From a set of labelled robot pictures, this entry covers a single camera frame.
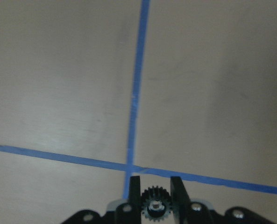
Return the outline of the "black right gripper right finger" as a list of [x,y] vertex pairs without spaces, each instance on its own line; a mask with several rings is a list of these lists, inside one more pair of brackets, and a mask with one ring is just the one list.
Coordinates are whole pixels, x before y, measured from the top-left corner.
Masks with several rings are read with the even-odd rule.
[[170,195],[175,223],[187,224],[191,201],[179,176],[172,176],[170,178]]

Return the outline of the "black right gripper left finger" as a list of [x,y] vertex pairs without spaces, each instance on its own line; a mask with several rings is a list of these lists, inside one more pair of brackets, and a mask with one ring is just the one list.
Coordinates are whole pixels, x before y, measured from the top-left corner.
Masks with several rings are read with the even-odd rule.
[[128,203],[131,205],[131,215],[133,224],[141,224],[141,180],[140,176],[132,176],[129,181]]

